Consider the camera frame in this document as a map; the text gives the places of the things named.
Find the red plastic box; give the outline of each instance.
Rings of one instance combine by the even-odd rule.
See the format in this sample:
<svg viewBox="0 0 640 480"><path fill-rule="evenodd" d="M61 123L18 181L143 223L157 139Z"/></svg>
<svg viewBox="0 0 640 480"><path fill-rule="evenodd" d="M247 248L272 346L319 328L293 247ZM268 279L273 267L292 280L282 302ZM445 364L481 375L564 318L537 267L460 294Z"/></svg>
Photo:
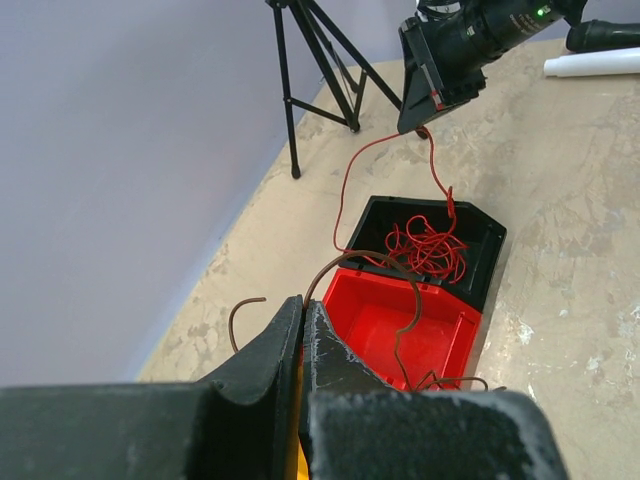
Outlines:
<svg viewBox="0 0 640 480"><path fill-rule="evenodd" d="M428 284L419 284L422 316L402 336L400 358L415 385L429 370L439 377L464 375L482 315L461 300ZM383 380L407 390L393 354L395 334L415 313L415 297L406 280L339 269L324 297L336 334Z"/></svg>

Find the black tripod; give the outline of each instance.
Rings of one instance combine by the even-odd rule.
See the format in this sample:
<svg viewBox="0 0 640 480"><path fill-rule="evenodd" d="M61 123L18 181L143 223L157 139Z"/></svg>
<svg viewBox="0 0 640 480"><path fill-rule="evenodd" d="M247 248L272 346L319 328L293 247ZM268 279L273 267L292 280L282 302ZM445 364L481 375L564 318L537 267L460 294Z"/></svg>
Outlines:
<svg viewBox="0 0 640 480"><path fill-rule="evenodd" d="M282 90L284 94L284 108L287 117L287 130L289 133L289 149L291 151L291 175L293 178L300 178L300 165L298 164L298 151L296 147L296 132L295 124L293 122L293 106L303 108L309 112L321 115L329 120L338 122L342 125L346 125L352 132L360 130L360 123L358 117L360 114L360 106L362 105L362 96L364 94L364 87L367 81L367 76L371 77L373 83L375 83L382 93L386 95L389 101L398 109L402 106L402 101L391 90L389 85L378 75L373 69L371 64L362 56L362 54L353 46L349 39L340 31L335 23L329 18L329 16L320 8L315 0L267 0L267 4L273 9L273 18L276 24L276 36L278 39L278 54L280 57L280 73L282 75ZM284 25L282 23L282 10L289 7L293 18L295 19L302 35L304 36L309 49L313 54L320 71L327 82L327 85L331 89L338 107L342 112L342 117L334 115L331 112L322 110L320 108L309 105L306 102L298 100L291 96L291 86L289 84L289 67L287 64L287 47L284 39ZM345 67L344 63L338 57L336 51L331 45L331 41L322 30L320 23L328 30L328 32L342 45L342 47L353 57L362 69L360 73L360 79L356 82L349 74L349 71ZM340 86L336 75L331 68L329 60L325 55L322 47L326 50L331 58L336 63L340 70L345 83L349 85L349 88L356 94L356 100L354 104L350 104L347 95Z"/></svg>

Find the tripod leg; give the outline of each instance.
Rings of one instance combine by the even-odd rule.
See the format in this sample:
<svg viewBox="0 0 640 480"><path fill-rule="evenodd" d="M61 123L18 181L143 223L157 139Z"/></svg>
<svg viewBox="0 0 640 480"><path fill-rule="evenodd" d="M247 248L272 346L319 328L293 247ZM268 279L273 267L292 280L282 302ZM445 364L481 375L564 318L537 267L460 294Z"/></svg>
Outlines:
<svg viewBox="0 0 640 480"><path fill-rule="evenodd" d="M322 47L320 46L318 37L311 27L311 24L307 18L308 14L303 11L303 8L306 7L303 7L300 2L292 3L289 6L289 9L293 14L293 18L298 24L298 27L300 28L300 31L302 32L307 45L309 45L309 49L311 50L316 63L320 67L320 71L324 75L324 78L327 82L327 85L329 86L329 89L331 90L331 93L333 94L333 97L336 99L338 107L340 107L340 111L344 116L344 119L347 121L347 125L352 131L357 132L358 130L360 130L358 119L354 116L353 111L351 110L349 102L347 101L347 97L342 91L342 87L340 87L340 83L338 83L338 79L336 78L336 75L331 68L331 65L329 64L327 57L322 51Z"/></svg>
<svg viewBox="0 0 640 480"><path fill-rule="evenodd" d="M358 85L358 96L356 97L356 105L353 109L356 117L360 116L360 107L362 107L362 97L364 97L364 86L367 84L367 72L360 71L360 84Z"/></svg>
<svg viewBox="0 0 640 480"><path fill-rule="evenodd" d="M298 163L298 146L296 145L296 126L293 122L293 104L291 103L291 85L289 83L289 67L287 64L287 45L284 40L284 24L282 22L282 10L273 7L273 19L276 24L276 38L278 40L278 56L280 58L280 75L282 77L282 93L284 100L284 112L287 117L287 132L289 134L289 151L291 153L291 176L300 178L300 165Z"/></svg>
<svg viewBox="0 0 640 480"><path fill-rule="evenodd" d="M353 57L353 59L360 65L360 67L367 72L367 75L371 77L373 83L375 83L382 93L389 99L389 101L398 109L402 106L402 100L398 98L398 96L394 93L393 90L387 85L387 83L382 79L382 77L374 70L369 62L367 62L366 58L362 56L362 54L358 51L358 49L349 41L349 39L340 31L335 23L329 18L329 16L320 8L320 6L315 2L315 0L307 0L307 7L311 12L315 14L315 16L320 20L320 22L327 28L329 33L334 36L334 38L340 42L340 44L344 47L344 49Z"/></svg>
<svg viewBox="0 0 640 480"><path fill-rule="evenodd" d="M347 67L345 66L340 56L338 55L338 52L336 52L335 49L333 48L331 41L329 40L329 38L327 38L327 35L322 30L322 27L318 25L318 22L316 21L313 15L306 14L305 16L308 18L311 28L320 39L320 42L322 43L322 46L324 47L324 49L329 53L329 56L331 56L331 58L336 62L336 66L340 70L340 73L346 79L347 83L349 84L349 87L351 88L351 91L354 93L358 93L358 84L351 76L351 73L349 73L349 70L347 70Z"/></svg>

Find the open storage box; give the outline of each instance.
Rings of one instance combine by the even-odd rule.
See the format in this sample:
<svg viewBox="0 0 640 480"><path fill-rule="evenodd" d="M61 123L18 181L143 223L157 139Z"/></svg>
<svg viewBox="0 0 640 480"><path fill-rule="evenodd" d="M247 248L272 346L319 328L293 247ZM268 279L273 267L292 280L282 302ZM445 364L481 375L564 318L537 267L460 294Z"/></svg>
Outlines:
<svg viewBox="0 0 640 480"><path fill-rule="evenodd" d="M455 285L448 280L428 275L418 276L418 280L441 286L482 312L507 230L471 203L456 202L455 205L458 222L453 234L469 247L463 251L463 257L467 262L466 273ZM426 216L431 226L438 232L446 232L451 227L451 219L447 214L447 202L444 200L373 196L367 203L347 249L388 253L385 238L393 229L393 225L397 223L400 229L404 230L407 221L415 215ZM419 228L420 222L414 222L414 225ZM376 267L364 258L350 258L340 263L340 266L378 275L402 276L397 270Z"/></svg>
<svg viewBox="0 0 640 480"><path fill-rule="evenodd" d="M422 316L402 336L400 358L415 385L429 371L460 377L482 315L442 288L421 284ZM415 296L406 280L338 269L324 297L336 334L376 374L398 390L407 390L394 356L396 331L415 314Z"/></svg>

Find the black cylinder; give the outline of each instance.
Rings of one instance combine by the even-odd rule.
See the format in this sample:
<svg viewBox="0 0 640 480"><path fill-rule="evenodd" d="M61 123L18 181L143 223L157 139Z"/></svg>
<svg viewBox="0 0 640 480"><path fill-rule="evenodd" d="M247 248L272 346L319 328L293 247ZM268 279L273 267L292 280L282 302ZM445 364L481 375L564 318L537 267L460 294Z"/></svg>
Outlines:
<svg viewBox="0 0 640 480"><path fill-rule="evenodd" d="M640 47L640 23L584 22L567 35L567 49L575 53Z"/></svg>
<svg viewBox="0 0 640 480"><path fill-rule="evenodd" d="M454 75L465 75L562 17L553 0L472 0L439 22L434 56Z"/></svg>

